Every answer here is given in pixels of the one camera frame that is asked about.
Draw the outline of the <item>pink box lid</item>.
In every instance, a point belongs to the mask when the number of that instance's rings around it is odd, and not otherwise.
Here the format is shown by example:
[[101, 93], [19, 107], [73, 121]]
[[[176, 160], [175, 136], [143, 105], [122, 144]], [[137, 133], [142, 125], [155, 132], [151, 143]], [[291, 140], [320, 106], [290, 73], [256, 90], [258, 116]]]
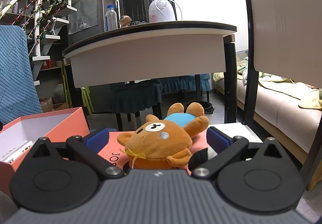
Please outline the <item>pink box lid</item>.
[[[114, 166], [128, 171], [128, 156], [123, 152], [124, 146], [121, 146], [117, 142], [117, 137], [120, 133], [121, 132], [110, 132], [109, 141], [107, 145], [98, 153], [98, 155], [104, 158], [105, 160], [109, 161], [109, 163], [112, 163]], [[192, 154], [199, 150], [209, 147], [206, 140], [206, 130], [194, 137], [192, 141], [193, 144], [190, 147], [190, 151]]]

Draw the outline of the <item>brown teddy bear plush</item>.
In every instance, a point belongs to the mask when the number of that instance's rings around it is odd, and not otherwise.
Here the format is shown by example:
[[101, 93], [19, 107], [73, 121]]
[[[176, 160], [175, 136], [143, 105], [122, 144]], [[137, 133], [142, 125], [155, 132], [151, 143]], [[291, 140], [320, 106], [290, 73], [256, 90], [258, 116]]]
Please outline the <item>brown teddy bear plush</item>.
[[164, 119], [146, 116], [146, 123], [135, 132], [122, 132], [118, 143], [124, 147], [129, 166], [135, 169], [173, 169], [185, 167], [192, 153], [193, 139], [205, 131], [209, 119], [200, 103], [187, 108], [174, 103]]

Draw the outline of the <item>white tissue pack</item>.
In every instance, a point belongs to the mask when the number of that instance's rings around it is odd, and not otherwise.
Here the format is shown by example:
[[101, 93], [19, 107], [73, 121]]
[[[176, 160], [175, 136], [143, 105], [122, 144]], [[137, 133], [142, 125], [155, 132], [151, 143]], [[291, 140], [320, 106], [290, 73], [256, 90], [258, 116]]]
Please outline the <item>white tissue pack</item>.
[[1, 162], [12, 163], [22, 154], [26, 153], [34, 144], [34, 141], [25, 141], [18, 147], [12, 148], [1, 156]]

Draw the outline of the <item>black white plush toy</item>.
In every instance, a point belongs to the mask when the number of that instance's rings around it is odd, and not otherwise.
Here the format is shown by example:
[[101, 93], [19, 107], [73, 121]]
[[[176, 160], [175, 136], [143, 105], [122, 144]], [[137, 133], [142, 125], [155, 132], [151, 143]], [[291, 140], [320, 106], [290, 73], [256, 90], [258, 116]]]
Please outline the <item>black white plush toy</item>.
[[217, 153], [211, 148], [205, 148], [195, 152], [189, 160], [188, 169], [192, 172], [203, 163], [217, 156]]

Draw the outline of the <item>pink box base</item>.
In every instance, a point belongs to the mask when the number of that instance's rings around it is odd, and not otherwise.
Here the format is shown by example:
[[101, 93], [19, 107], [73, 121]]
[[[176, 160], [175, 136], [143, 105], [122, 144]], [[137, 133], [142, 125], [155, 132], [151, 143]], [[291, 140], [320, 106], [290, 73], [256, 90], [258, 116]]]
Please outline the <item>pink box base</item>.
[[[6, 124], [1, 131], [1, 156], [25, 141], [48, 137], [52, 142], [63, 142], [73, 135], [90, 133], [83, 110], [63, 109], [19, 117]], [[1, 191], [10, 195], [9, 183], [28, 151], [12, 163], [1, 162]]]

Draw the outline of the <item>black round bin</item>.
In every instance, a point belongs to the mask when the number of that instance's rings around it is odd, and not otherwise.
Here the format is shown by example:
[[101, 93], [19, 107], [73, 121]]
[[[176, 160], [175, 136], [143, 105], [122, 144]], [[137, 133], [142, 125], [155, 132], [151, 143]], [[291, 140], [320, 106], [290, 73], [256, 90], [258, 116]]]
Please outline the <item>black round bin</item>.
[[[184, 103], [184, 107], [185, 107], [185, 111], [187, 109], [187, 107], [191, 104], [192, 102], [186, 102]], [[207, 102], [207, 101], [198, 101], [198, 103], [204, 108], [204, 113], [205, 114], [213, 114], [214, 112], [214, 107], [212, 105], [212, 103]]]

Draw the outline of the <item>green stacked stools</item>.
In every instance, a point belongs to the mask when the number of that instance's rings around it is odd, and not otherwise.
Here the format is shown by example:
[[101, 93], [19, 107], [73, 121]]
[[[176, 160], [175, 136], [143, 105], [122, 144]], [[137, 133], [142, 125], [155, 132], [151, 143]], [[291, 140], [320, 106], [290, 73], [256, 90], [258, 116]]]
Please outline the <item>green stacked stools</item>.
[[70, 108], [81, 107], [85, 116], [94, 112], [88, 87], [76, 88], [73, 80], [71, 64], [61, 67], [64, 93]]

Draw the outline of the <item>beige sofa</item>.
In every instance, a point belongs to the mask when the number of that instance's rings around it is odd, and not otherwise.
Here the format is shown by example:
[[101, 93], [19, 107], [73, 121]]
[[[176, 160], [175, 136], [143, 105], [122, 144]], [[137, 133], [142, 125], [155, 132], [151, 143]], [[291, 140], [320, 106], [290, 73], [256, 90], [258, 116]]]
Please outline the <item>beige sofa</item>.
[[[237, 75], [237, 106], [244, 110], [246, 85]], [[273, 83], [277, 86], [294, 86], [300, 94], [308, 93], [310, 88], [303, 83]], [[318, 130], [321, 111], [303, 109], [300, 100], [282, 92], [266, 89], [258, 85], [254, 112], [256, 121], [263, 129], [275, 137], [303, 165]], [[321, 163], [308, 183], [308, 191], [321, 181]]]

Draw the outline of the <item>blue fabric chair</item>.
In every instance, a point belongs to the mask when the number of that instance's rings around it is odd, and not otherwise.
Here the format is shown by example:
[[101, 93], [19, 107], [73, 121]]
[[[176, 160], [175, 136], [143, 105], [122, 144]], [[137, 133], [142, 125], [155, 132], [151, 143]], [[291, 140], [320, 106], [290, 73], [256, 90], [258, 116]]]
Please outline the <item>blue fabric chair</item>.
[[29, 63], [26, 34], [15, 25], [1, 26], [1, 123], [42, 113]]

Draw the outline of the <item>white black-edged table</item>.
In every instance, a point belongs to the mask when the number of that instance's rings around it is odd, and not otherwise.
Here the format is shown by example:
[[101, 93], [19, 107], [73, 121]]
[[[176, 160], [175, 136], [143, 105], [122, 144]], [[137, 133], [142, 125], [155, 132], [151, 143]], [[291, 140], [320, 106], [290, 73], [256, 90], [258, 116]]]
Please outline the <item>white black-edged table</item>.
[[62, 55], [74, 85], [96, 86], [142, 79], [224, 73], [226, 123], [236, 122], [236, 26], [198, 21], [134, 25], [79, 41]]

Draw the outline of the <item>clear water bottle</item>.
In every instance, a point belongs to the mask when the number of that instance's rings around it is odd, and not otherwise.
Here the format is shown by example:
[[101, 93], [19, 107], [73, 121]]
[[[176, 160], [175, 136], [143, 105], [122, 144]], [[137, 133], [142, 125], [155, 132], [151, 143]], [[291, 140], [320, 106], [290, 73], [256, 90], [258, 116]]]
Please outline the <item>clear water bottle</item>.
[[112, 31], [112, 30], [118, 29], [117, 12], [115, 11], [113, 5], [107, 6], [107, 11], [105, 14], [105, 24], [106, 24], [106, 31]]

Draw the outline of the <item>small brown figurine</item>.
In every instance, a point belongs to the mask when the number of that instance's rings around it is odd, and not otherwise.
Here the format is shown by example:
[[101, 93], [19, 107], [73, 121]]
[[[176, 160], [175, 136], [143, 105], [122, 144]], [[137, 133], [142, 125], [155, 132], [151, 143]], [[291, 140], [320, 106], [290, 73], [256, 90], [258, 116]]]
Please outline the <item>small brown figurine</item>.
[[128, 15], [123, 15], [118, 22], [121, 28], [125, 28], [131, 24], [132, 19]]

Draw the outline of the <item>white humidifier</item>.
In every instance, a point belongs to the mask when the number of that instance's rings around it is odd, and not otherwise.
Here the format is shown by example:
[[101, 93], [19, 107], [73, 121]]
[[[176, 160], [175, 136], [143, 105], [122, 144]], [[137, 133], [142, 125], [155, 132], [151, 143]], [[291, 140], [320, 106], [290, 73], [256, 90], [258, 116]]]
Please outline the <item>white humidifier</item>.
[[149, 23], [177, 21], [172, 2], [179, 8], [183, 19], [182, 10], [174, 0], [154, 0], [149, 6]]

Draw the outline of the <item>beige black-framed chair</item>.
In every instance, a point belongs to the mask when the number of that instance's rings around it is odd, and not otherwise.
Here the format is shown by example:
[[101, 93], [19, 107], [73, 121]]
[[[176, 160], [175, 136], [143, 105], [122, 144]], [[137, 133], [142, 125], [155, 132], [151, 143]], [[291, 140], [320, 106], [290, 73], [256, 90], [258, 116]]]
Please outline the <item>beige black-framed chair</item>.
[[[254, 122], [258, 85], [300, 100], [299, 107], [321, 111], [321, 0], [246, 0], [248, 74], [244, 124]], [[303, 83], [294, 86], [273, 83]], [[321, 119], [301, 168], [306, 187], [321, 163]]]

